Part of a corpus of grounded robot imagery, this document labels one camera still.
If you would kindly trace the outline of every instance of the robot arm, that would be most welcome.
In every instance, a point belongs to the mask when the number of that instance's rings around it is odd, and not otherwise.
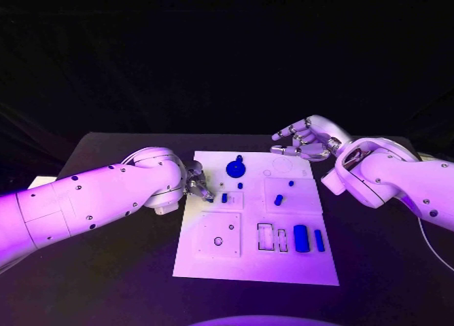
[[[272,146],[271,152],[310,161],[324,160],[331,153],[337,161],[321,182],[335,195],[347,190],[372,208],[396,197],[418,218],[454,231],[454,163],[421,162],[383,138],[351,141],[340,127],[318,115],[291,124],[272,140],[291,134],[292,146]]]
[[[167,148],[146,148],[133,166],[112,164],[0,197],[0,272],[38,248],[90,231],[142,206],[165,214],[182,194],[213,199],[198,162],[185,167]]]

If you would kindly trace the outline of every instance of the small blue piece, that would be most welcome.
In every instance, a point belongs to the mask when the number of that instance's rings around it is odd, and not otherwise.
[[[281,204],[281,201],[282,201],[282,195],[278,195],[273,200],[273,205],[278,206]]]
[[[236,156],[236,160],[226,165],[226,173],[229,177],[239,178],[245,174],[245,165],[242,163],[243,158],[240,155]]]
[[[294,243],[298,253],[310,252],[307,227],[304,225],[294,225]]]
[[[312,232],[315,234],[315,241],[317,241],[317,249],[322,253],[324,252],[324,245],[322,245],[322,238],[320,230]]]

